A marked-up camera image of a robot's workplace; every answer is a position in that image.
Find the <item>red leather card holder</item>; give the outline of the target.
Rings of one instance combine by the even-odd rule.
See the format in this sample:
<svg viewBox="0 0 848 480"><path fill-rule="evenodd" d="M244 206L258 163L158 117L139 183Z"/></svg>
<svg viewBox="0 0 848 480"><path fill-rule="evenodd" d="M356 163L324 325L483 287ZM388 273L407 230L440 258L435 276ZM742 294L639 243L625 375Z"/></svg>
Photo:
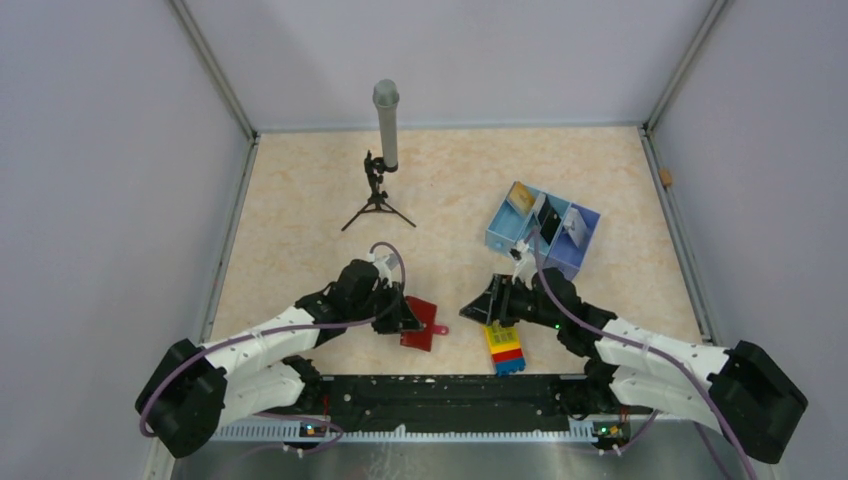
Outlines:
<svg viewBox="0 0 848 480"><path fill-rule="evenodd" d="M429 301L414 296L405 297L409 311L418 321L419 326L400 335L399 344L402 347L431 352L434 339L450 333L447 325L437 322L438 306Z"/></svg>

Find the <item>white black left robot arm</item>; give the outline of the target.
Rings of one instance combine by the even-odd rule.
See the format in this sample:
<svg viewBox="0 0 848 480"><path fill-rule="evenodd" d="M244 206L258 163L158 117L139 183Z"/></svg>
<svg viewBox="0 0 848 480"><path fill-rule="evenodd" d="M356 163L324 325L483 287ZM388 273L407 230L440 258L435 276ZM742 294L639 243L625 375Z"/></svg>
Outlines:
<svg viewBox="0 0 848 480"><path fill-rule="evenodd" d="M381 335L425 328L386 259L351 261L337 280L240 334L171 345L135 401L140 429L183 458L234 421L278 407L308 413L320 375L303 353L356 326Z"/></svg>

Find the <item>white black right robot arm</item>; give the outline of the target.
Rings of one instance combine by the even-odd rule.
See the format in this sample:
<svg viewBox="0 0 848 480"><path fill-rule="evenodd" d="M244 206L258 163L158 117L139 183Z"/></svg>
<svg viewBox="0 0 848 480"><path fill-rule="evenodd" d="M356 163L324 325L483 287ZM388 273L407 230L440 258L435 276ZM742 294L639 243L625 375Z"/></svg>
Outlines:
<svg viewBox="0 0 848 480"><path fill-rule="evenodd" d="M496 274L459 311L481 325L519 321L550 327L587 360L589 404L612 412L647 407L713 429L749 458L778 463L808 407L806 396L759 345L677 340L639 327L581 299L555 268L530 282Z"/></svg>

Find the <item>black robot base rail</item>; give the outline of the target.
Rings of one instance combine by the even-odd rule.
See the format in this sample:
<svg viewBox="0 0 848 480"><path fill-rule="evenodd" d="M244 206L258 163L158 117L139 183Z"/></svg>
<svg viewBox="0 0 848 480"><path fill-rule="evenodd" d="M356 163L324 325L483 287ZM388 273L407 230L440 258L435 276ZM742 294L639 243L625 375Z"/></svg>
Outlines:
<svg viewBox="0 0 848 480"><path fill-rule="evenodd" d="M335 375L309 383L282 415L328 419L347 433L563 432L589 416L613 418L626 408L609 389L577 374Z"/></svg>

